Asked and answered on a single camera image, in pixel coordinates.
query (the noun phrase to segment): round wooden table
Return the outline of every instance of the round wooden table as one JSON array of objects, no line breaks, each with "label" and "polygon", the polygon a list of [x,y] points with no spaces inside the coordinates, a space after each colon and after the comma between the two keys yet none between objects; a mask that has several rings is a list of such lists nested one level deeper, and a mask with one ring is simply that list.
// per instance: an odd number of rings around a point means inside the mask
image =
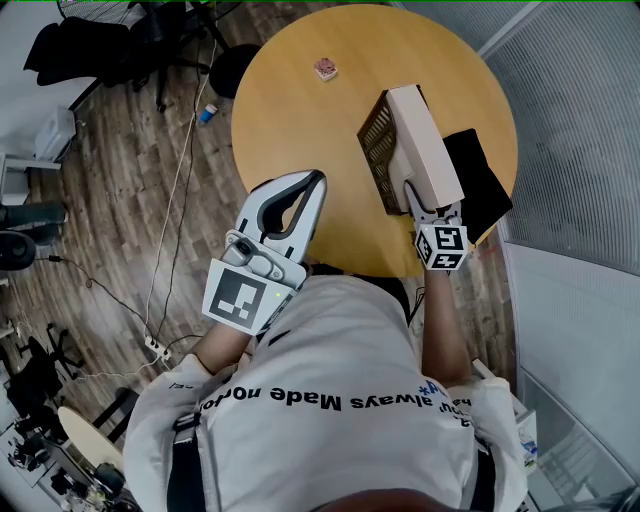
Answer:
[{"label": "round wooden table", "polygon": [[120,450],[91,422],[68,407],[58,408],[58,418],[69,440],[89,464],[97,468],[103,462],[108,462],[119,471],[124,471]]},{"label": "round wooden table", "polygon": [[[328,82],[314,70],[322,57],[338,68]],[[511,195],[518,150],[509,103],[483,60],[423,16],[380,5],[318,11],[269,40],[242,79],[232,118],[242,181],[251,190],[292,171],[327,175],[308,252],[323,263],[370,276],[422,272],[412,220],[386,215],[356,137],[383,90],[410,84],[422,88],[443,137],[476,129]]]}]

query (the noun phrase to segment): beige box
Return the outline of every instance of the beige box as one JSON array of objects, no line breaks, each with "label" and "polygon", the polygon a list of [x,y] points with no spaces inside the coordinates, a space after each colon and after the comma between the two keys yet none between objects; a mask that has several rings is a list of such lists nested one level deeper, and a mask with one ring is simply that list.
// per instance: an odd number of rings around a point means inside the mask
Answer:
[{"label": "beige box", "polygon": [[434,210],[464,198],[458,176],[416,85],[389,89],[386,100],[396,127],[389,179],[402,211],[409,211],[404,182],[414,186],[422,205]]}]

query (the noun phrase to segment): small pink object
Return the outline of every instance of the small pink object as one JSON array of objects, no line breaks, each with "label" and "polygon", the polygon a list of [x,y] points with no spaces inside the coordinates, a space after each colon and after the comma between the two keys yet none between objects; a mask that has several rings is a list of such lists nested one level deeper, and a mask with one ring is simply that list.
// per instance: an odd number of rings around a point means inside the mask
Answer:
[{"label": "small pink object", "polygon": [[331,80],[334,76],[338,74],[338,69],[336,65],[333,63],[331,59],[327,59],[326,57],[320,59],[316,62],[314,66],[316,73],[320,79],[324,82]]}]

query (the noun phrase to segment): black strap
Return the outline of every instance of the black strap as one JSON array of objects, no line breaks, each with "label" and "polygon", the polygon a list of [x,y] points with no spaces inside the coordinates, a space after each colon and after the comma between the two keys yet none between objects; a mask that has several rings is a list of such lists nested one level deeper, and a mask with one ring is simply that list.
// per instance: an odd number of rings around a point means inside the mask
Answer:
[{"label": "black strap", "polygon": [[481,439],[476,439],[486,451],[478,450],[476,488],[469,508],[480,512],[493,512],[496,502],[496,464],[491,454],[491,446]]},{"label": "black strap", "polygon": [[167,489],[168,512],[206,512],[196,437],[199,424],[200,413],[192,413],[178,418],[173,425],[176,436]]}]

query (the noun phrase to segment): small cube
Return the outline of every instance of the small cube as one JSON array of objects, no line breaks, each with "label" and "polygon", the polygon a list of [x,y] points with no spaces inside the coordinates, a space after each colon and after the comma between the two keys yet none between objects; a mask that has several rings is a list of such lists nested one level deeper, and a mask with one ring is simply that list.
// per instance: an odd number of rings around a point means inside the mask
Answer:
[{"label": "small cube", "polygon": [[336,65],[333,63],[331,59],[327,59],[326,57],[316,62],[314,68],[316,70],[316,73],[320,77],[320,79],[324,82],[331,80],[334,76],[338,74],[338,69],[336,68]]},{"label": "small cube", "polygon": [[467,228],[422,224],[416,249],[427,270],[457,270],[467,255]]}]

